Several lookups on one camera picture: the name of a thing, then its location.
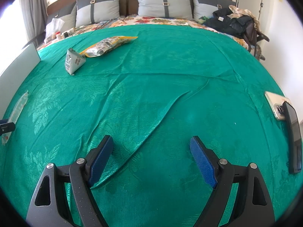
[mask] metal screw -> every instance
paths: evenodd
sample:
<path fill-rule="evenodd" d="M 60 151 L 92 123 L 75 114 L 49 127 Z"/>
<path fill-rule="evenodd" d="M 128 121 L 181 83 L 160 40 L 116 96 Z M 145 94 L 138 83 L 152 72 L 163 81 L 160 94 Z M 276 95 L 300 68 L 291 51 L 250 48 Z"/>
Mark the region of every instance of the metal screw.
<path fill-rule="evenodd" d="M 256 168 L 257 168 L 257 165 L 256 165 L 255 163 L 250 163 L 250 167 L 251 167 L 252 169 L 256 169 Z"/>
<path fill-rule="evenodd" d="M 84 161 L 85 161 L 85 159 L 79 158 L 79 159 L 77 159 L 77 164 L 83 164 Z"/>
<path fill-rule="evenodd" d="M 227 164 L 227 160 L 226 159 L 219 159 L 219 162 L 222 165 L 226 165 Z"/>
<path fill-rule="evenodd" d="M 48 163 L 47 165 L 46 165 L 46 168 L 47 169 L 52 169 L 54 167 L 54 163 Z"/>

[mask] green bedsheet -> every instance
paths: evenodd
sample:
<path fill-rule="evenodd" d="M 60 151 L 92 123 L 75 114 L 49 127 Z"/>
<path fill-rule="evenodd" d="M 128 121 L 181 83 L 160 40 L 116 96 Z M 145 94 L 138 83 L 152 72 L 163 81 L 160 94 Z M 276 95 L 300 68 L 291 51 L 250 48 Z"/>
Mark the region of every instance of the green bedsheet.
<path fill-rule="evenodd" d="M 86 63 L 70 76 L 66 51 L 110 36 L 134 42 Z M 287 130 L 264 91 L 282 94 L 265 68 L 227 36 L 186 26 L 135 25 L 97 30 L 39 52 L 42 61 L 7 112 L 29 91 L 17 128 L 0 148 L 0 183 L 25 218 L 49 162 L 72 163 L 104 135 L 115 147 L 92 189 L 109 226 L 193 226 L 211 193 L 189 151 L 198 135 L 232 164 L 255 162 L 276 217 L 297 193 L 303 173 L 287 169 Z M 234 185 L 221 223 L 235 199 Z M 70 207 L 79 223 L 67 187 Z"/>

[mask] blue gripper pad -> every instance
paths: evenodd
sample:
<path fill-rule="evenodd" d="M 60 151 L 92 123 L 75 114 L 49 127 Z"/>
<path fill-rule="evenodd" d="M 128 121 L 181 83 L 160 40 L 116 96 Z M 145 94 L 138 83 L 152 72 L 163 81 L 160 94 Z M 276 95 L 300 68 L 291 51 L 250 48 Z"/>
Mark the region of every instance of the blue gripper pad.
<path fill-rule="evenodd" d="M 100 180 L 101 174 L 104 171 L 109 156 L 111 155 L 114 148 L 114 140 L 110 136 L 105 144 L 103 145 L 100 153 L 97 155 L 90 169 L 90 177 L 87 181 L 89 187 L 94 186 Z"/>
<path fill-rule="evenodd" d="M 218 183 L 215 169 L 194 137 L 190 139 L 189 148 L 205 182 L 215 189 Z"/>

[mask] plastic bag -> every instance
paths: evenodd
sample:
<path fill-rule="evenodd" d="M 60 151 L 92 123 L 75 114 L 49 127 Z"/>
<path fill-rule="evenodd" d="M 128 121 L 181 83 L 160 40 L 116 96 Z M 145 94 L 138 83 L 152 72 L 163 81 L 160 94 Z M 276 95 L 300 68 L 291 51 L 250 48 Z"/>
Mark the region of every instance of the plastic bag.
<path fill-rule="evenodd" d="M 74 72 L 80 68 L 85 61 L 85 55 L 81 55 L 72 48 L 69 48 L 66 53 L 65 69 L 70 75 L 74 75 Z"/>
<path fill-rule="evenodd" d="M 64 21 L 53 18 L 50 23 L 46 25 L 44 43 L 48 43 L 56 38 L 56 33 L 63 27 Z"/>
<path fill-rule="evenodd" d="M 20 99 L 17 101 L 13 112 L 11 113 L 9 120 L 7 121 L 7 123 L 11 123 L 13 122 L 14 124 L 16 124 L 20 113 L 22 112 L 25 104 L 27 103 L 28 100 L 28 91 L 26 93 L 24 93 Z M 5 145 L 7 143 L 7 141 L 9 140 L 9 137 L 11 136 L 11 132 L 2 134 L 2 145 Z"/>
<path fill-rule="evenodd" d="M 96 57 L 118 48 L 122 44 L 133 41 L 138 37 L 116 36 L 108 37 L 100 42 L 83 50 L 80 54 L 85 54 L 87 57 Z"/>

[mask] white plastic bag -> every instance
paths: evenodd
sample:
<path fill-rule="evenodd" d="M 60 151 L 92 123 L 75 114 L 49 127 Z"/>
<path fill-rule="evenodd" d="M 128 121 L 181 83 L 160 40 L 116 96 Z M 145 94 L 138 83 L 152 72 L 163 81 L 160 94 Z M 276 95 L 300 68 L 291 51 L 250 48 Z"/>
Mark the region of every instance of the white plastic bag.
<path fill-rule="evenodd" d="M 28 91 L 25 92 L 20 99 L 18 100 L 18 102 L 16 103 L 13 112 L 11 113 L 9 120 L 7 121 L 7 123 L 11 123 L 13 122 L 14 124 L 16 124 L 21 111 L 23 110 L 25 104 L 27 103 L 28 100 Z M 9 137 L 11 136 L 11 132 L 5 133 L 2 135 L 2 145 L 5 145 L 7 143 L 7 141 L 9 140 Z"/>
<path fill-rule="evenodd" d="M 51 40 L 55 39 L 56 33 L 61 30 L 61 28 L 63 27 L 63 24 L 64 24 L 63 20 L 53 18 L 51 23 L 48 23 L 46 25 L 44 43 L 48 43 Z"/>

